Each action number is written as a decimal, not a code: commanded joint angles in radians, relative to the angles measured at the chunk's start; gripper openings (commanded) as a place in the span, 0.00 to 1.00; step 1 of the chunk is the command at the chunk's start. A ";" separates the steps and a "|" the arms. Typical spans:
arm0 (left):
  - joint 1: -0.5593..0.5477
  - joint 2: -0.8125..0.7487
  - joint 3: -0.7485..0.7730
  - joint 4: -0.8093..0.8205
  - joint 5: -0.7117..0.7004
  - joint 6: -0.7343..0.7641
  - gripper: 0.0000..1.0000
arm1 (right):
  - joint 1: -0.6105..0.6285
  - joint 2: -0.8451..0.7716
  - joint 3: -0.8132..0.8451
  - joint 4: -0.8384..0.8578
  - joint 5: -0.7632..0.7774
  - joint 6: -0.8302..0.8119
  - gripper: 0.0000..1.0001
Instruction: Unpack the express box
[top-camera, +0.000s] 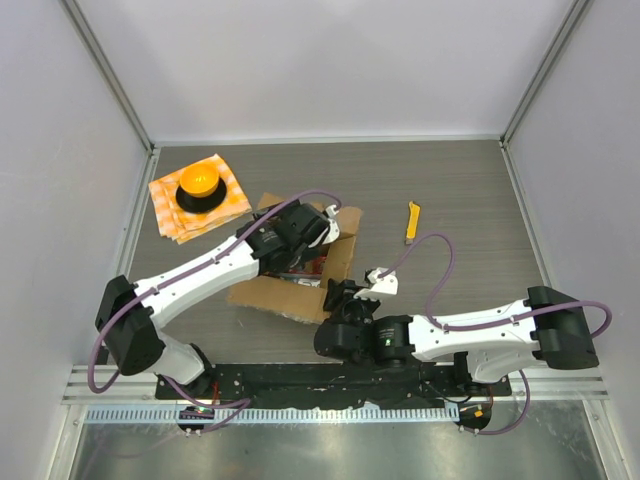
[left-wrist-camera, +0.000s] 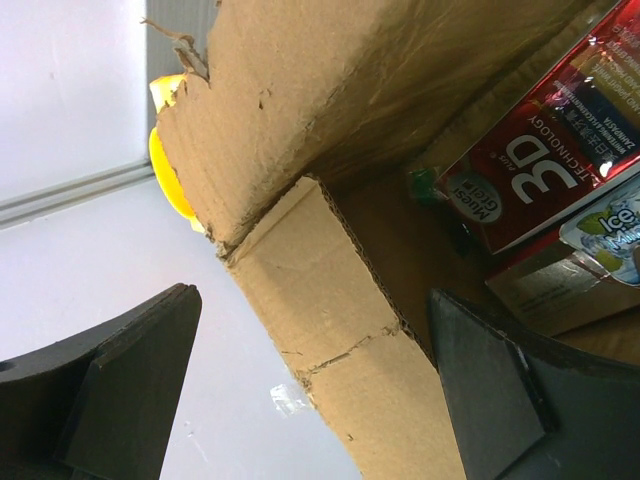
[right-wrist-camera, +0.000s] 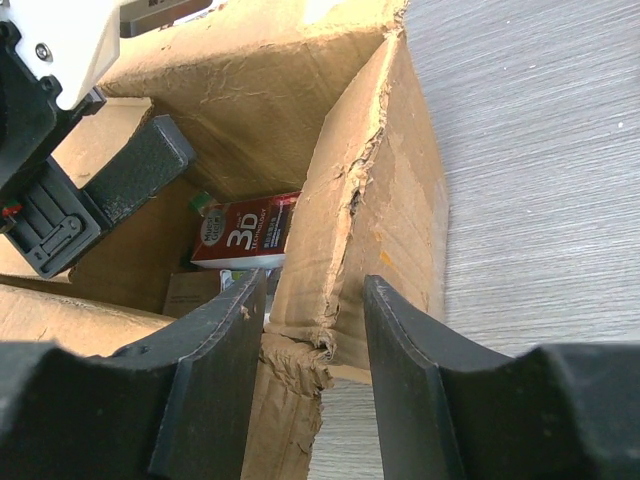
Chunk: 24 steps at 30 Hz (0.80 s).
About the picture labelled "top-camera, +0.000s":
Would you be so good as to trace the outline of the brown cardboard express box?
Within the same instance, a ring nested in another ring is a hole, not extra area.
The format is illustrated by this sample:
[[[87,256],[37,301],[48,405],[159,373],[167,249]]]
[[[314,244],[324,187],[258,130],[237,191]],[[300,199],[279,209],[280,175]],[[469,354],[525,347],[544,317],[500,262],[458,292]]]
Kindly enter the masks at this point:
[[[362,215],[363,211],[355,206],[343,206],[339,210],[337,221],[340,235],[335,242],[321,249],[324,263],[317,286],[261,275],[230,287],[228,303],[271,312],[303,323],[322,323],[328,316],[323,310],[328,281],[340,282],[351,274]]]

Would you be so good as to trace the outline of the yellow utility knife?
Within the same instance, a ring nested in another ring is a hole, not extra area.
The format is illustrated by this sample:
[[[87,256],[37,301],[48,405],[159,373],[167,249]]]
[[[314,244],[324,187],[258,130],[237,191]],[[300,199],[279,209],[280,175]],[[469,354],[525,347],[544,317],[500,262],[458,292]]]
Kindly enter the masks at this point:
[[[408,215],[408,222],[407,222],[406,233],[405,233],[406,245],[412,244],[416,238],[419,218],[421,213],[421,207],[417,203],[413,201],[409,201],[408,211],[409,211],[409,215]]]

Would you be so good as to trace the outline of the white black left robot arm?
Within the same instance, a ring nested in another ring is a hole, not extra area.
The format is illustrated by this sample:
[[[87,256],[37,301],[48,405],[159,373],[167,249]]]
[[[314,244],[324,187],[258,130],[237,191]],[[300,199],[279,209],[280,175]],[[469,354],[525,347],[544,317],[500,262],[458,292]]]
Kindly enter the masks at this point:
[[[283,273],[338,239],[339,209],[298,200],[254,214],[225,242],[168,272],[138,282],[124,275],[105,287],[95,326],[98,344],[120,376],[152,373],[190,398],[205,397],[213,368],[201,349],[164,333],[178,315],[208,297],[265,273]]]

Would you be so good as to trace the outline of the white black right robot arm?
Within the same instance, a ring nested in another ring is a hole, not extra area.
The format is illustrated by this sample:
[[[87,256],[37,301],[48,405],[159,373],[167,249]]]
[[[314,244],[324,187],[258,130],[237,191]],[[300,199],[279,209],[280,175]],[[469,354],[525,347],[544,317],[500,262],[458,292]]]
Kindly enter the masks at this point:
[[[328,316],[314,336],[316,353],[383,368],[452,355],[451,380],[465,395],[536,365],[572,371],[599,364],[583,303],[550,287],[531,287],[526,298],[493,309],[375,317],[398,287],[395,276],[380,273],[364,286],[329,282],[323,304]]]

